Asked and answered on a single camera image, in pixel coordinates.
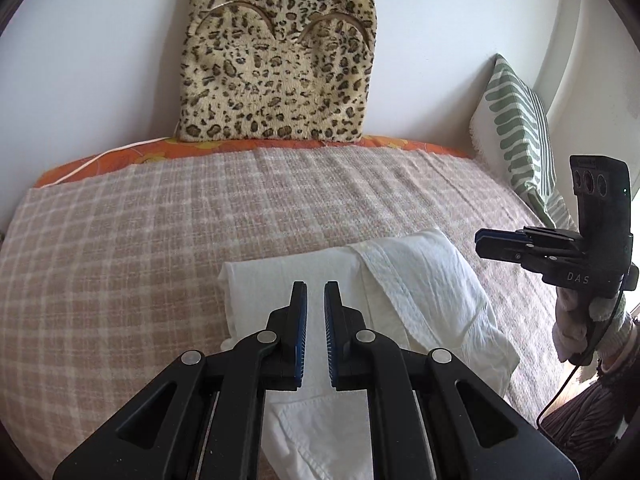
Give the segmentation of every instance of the metal screw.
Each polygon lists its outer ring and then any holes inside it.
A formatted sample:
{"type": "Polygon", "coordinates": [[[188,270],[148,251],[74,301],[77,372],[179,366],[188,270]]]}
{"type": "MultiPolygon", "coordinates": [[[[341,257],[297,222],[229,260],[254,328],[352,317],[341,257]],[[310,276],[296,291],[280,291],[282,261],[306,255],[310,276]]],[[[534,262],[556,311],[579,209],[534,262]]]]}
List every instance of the metal screw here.
{"type": "Polygon", "coordinates": [[[451,352],[449,350],[445,350],[444,348],[436,348],[433,352],[431,352],[431,358],[440,364],[447,364],[451,362],[451,352]]]}
{"type": "Polygon", "coordinates": [[[356,334],[356,339],[361,343],[371,343],[376,338],[376,335],[371,330],[360,330],[356,334]]]}
{"type": "Polygon", "coordinates": [[[258,334],[258,341],[261,343],[273,343],[277,339],[277,334],[271,330],[263,330],[258,334]]]}
{"type": "Polygon", "coordinates": [[[197,350],[187,350],[182,357],[180,357],[180,361],[186,365],[196,365],[202,359],[202,355],[197,350]]]}

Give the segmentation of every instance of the white cable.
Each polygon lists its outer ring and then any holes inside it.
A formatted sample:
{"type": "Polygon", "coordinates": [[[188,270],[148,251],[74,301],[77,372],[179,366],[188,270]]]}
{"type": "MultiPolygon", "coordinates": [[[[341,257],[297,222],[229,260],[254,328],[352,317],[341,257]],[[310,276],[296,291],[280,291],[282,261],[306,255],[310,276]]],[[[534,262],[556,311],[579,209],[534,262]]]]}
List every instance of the white cable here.
{"type": "MultiPolygon", "coordinates": [[[[176,123],[175,128],[174,128],[174,137],[175,137],[176,131],[178,130],[178,124],[179,124],[179,122],[176,123]]],[[[98,160],[103,155],[107,155],[107,153],[119,152],[120,150],[126,150],[128,148],[135,148],[136,146],[141,146],[142,144],[149,144],[149,143],[152,143],[152,142],[156,142],[158,140],[167,140],[167,139],[172,139],[172,138],[173,137],[158,137],[157,139],[141,140],[140,142],[134,142],[132,144],[127,144],[126,146],[120,146],[119,148],[113,148],[111,150],[107,150],[106,152],[102,152],[100,155],[94,156],[94,158],[92,158],[91,160],[88,160],[87,162],[85,162],[84,164],[79,166],[78,168],[75,168],[71,173],[67,173],[64,176],[61,176],[55,182],[51,182],[50,184],[45,184],[44,186],[40,186],[40,187],[44,188],[44,187],[55,186],[56,184],[60,184],[60,182],[64,182],[66,179],[74,176],[79,171],[84,170],[84,168],[86,168],[88,165],[93,164],[96,160],[98,160]]]]}

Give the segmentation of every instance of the green striped pillow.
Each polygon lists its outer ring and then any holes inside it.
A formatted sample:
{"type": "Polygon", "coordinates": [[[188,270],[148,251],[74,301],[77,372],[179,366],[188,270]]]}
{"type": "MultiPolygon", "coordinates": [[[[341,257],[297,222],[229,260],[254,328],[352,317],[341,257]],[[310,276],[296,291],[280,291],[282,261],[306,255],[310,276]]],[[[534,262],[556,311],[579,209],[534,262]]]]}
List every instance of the green striped pillow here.
{"type": "Polygon", "coordinates": [[[498,55],[494,73],[471,119],[471,139],[495,176],[506,180],[548,227],[575,227],[562,196],[545,109],[498,55]]]}

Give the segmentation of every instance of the black cable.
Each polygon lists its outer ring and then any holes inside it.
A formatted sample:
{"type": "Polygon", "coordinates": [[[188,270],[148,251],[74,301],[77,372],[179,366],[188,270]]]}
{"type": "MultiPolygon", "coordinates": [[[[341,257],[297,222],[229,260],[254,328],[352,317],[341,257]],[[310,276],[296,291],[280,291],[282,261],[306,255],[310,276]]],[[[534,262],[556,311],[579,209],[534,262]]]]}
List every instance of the black cable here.
{"type": "MultiPolygon", "coordinates": [[[[598,344],[600,343],[600,341],[602,341],[602,338],[604,337],[604,335],[607,333],[607,331],[609,330],[609,327],[611,327],[611,323],[613,323],[613,319],[614,317],[616,317],[616,313],[618,312],[618,307],[620,306],[620,301],[622,300],[622,295],[623,295],[623,286],[625,283],[625,279],[626,279],[626,274],[623,276],[622,278],[622,283],[620,284],[620,292],[618,293],[618,300],[616,301],[616,306],[613,307],[613,310],[611,311],[611,315],[609,316],[609,320],[607,321],[607,326],[606,328],[603,330],[602,334],[600,335],[600,337],[598,339],[594,339],[591,341],[591,344],[587,346],[587,349],[585,350],[585,355],[589,355],[592,354],[595,349],[596,346],[598,346],[598,344]]],[[[569,381],[571,381],[572,377],[575,375],[575,373],[578,371],[578,368],[580,368],[582,366],[582,363],[575,365],[575,368],[571,371],[571,373],[569,374],[569,376],[566,378],[566,380],[564,381],[564,384],[562,384],[562,386],[560,386],[560,389],[558,390],[558,392],[554,395],[554,398],[551,399],[548,404],[542,409],[542,411],[538,414],[538,418],[536,419],[536,426],[538,427],[538,431],[540,433],[542,433],[544,436],[546,436],[546,438],[552,443],[554,444],[554,446],[557,447],[557,444],[555,443],[555,441],[553,440],[553,438],[551,437],[551,435],[549,435],[545,428],[543,428],[540,425],[540,420],[542,419],[542,416],[546,413],[546,410],[549,409],[549,407],[551,407],[551,405],[556,402],[556,399],[560,396],[560,394],[562,393],[562,391],[566,388],[567,384],[569,384],[569,381]]]]}

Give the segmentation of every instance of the bed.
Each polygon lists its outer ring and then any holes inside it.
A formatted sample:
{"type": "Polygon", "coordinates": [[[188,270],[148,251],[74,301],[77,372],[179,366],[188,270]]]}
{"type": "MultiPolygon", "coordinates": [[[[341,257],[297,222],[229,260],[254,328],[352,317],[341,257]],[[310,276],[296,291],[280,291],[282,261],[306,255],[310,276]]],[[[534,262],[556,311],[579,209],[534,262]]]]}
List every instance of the bed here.
{"type": "Polygon", "coordinates": [[[506,400],[533,422],[551,398],[555,291],[474,252],[479,228],[540,224],[511,189],[420,142],[261,142],[158,140],[48,186],[86,161],[52,170],[22,200],[0,250],[0,420],[42,478],[181,352],[220,351],[223,262],[432,226],[520,355],[506,400]]]}

